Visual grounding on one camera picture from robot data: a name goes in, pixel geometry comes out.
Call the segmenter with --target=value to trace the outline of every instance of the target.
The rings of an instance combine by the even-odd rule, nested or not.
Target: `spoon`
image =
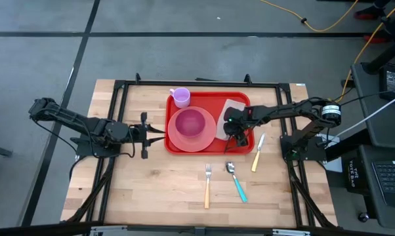
[[[239,182],[238,182],[238,180],[237,180],[237,178],[236,178],[236,175],[234,174],[234,164],[232,164],[231,161],[227,161],[227,162],[225,163],[225,165],[226,165],[226,171],[227,171],[228,173],[232,174],[232,177],[233,177],[233,179],[234,179],[234,182],[236,183],[236,187],[237,187],[239,196],[241,197],[241,200],[242,200],[244,203],[246,203],[246,202],[247,202],[247,197],[245,196],[244,191],[243,191],[243,189],[241,188],[241,186],[240,186],[240,184],[239,184]]]

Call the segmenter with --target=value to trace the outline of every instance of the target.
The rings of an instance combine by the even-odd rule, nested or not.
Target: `pink bowl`
[[[193,138],[202,133],[205,128],[205,118],[198,110],[185,109],[176,119],[177,131],[188,138]]]

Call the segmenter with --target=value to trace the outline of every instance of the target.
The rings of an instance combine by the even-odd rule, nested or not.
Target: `white cable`
[[[351,127],[347,128],[346,130],[338,133],[338,135],[336,135],[334,138],[332,138],[330,140],[333,141],[335,138],[339,137],[340,135],[344,134],[345,132],[348,132],[349,130],[357,127],[358,125],[362,124],[364,121],[368,120],[369,118],[373,117],[375,114],[377,114],[378,112],[382,111],[384,108],[388,107],[389,105],[391,105],[392,103],[395,102],[395,99],[391,100],[389,103],[387,103],[386,105],[382,106],[380,109],[378,109],[377,111],[375,111],[374,113],[372,113],[371,115],[369,115],[368,117],[364,118],[362,121],[356,123],[355,125],[352,125]]]

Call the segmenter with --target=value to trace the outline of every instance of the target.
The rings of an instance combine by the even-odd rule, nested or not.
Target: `keyboard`
[[[373,169],[385,203],[395,207],[395,161],[375,161]]]

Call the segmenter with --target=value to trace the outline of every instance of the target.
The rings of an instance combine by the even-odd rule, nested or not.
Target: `wooden table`
[[[89,108],[89,117],[106,118],[112,97],[114,80],[98,80]],[[306,99],[305,85],[290,84],[293,101]],[[272,88],[189,87],[191,91],[240,91],[250,98],[251,105],[275,106],[276,92]],[[148,123],[164,130],[165,106],[169,87],[129,86],[124,123],[140,122],[140,113],[148,112]],[[297,117],[301,129],[309,120]],[[266,133],[257,172],[251,172],[256,146],[247,155],[173,155],[163,141],[148,148],[149,159],[140,158],[140,144],[135,158],[116,159],[105,223],[165,226],[226,226],[226,227],[295,227],[291,189],[286,165],[281,157],[280,121],[271,121],[255,128],[258,142]],[[148,133],[148,138],[161,134]],[[132,145],[122,146],[122,152],[132,152]],[[248,198],[242,203],[232,177],[225,170],[225,161],[233,161],[236,176]],[[73,215],[91,192],[97,159],[88,157],[73,171],[62,219]],[[205,164],[211,163],[211,206],[203,207]],[[327,219],[337,225],[324,169],[306,161],[305,169],[310,195]],[[299,197],[303,222],[307,224],[302,197]],[[93,219],[98,218],[101,196],[96,201]]]

